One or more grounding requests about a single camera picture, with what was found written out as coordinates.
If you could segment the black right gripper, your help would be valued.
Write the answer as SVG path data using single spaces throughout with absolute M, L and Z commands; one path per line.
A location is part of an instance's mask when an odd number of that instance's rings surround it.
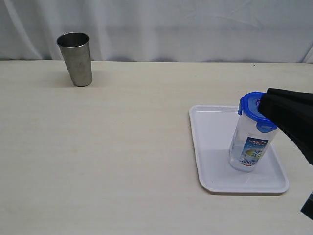
M 313 192 L 310 194 L 300 211 L 307 217 L 313 217 Z

